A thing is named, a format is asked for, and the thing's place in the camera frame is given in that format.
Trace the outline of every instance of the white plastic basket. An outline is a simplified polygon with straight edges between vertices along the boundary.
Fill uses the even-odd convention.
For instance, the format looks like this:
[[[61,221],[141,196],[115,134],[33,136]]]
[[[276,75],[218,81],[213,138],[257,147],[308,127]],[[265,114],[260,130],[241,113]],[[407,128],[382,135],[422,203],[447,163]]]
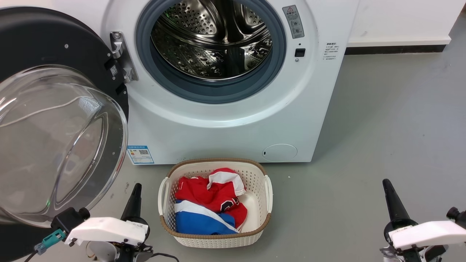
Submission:
[[[218,168],[235,170],[246,186],[239,197],[247,208],[247,217],[239,234],[196,235],[176,232],[175,192],[181,177],[202,176]],[[165,230],[182,245],[193,248],[236,248],[254,244],[267,226],[273,203],[272,183],[264,168],[247,159],[194,159],[174,166],[162,181],[158,191],[158,212]]]

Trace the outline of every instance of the floor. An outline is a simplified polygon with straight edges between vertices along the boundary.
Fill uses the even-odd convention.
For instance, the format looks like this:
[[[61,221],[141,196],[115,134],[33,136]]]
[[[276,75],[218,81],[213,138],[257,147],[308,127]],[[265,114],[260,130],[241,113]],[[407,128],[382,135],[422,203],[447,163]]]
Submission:
[[[264,165],[274,185],[272,220],[248,247],[185,248],[160,226],[158,186],[170,166],[123,165],[92,216],[119,217],[143,184],[146,243],[181,262],[382,261],[389,221],[382,179],[391,179],[412,219],[444,220],[466,209],[466,16],[440,54],[346,56],[317,144],[303,164]],[[444,261],[462,261],[451,247]],[[88,261],[84,246],[53,246],[33,262]],[[170,262],[168,258],[150,261]]]

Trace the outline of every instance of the clothes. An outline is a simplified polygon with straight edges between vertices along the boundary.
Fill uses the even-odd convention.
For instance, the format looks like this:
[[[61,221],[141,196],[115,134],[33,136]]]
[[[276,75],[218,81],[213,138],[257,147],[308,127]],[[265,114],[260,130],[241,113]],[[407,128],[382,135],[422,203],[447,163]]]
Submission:
[[[216,214],[187,200],[175,204],[178,233],[184,234],[236,234],[234,218],[225,213]]]
[[[209,178],[182,177],[175,198],[201,205],[214,213],[225,213],[234,218],[234,227],[240,228],[247,216],[246,207],[238,196],[246,192],[241,177],[229,168],[214,170]]]

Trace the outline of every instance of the teal connector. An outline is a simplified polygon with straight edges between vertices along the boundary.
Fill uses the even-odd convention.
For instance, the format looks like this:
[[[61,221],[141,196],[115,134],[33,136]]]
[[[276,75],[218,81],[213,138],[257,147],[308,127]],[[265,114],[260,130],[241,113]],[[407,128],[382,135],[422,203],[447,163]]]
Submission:
[[[66,237],[65,232],[61,229],[55,230],[55,232],[48,235],[42,240],[42,243],[37,244],[34,249],[37,250],[37,254],[42,255],[47,249],[56,243],[60,242]]]

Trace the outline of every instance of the white wall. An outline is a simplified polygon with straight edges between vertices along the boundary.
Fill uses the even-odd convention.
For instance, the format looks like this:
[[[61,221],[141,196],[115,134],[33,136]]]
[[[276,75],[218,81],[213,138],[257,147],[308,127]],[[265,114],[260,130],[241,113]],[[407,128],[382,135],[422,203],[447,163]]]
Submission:
[[[466,0],[361,0],[348,47],[450,42]]]

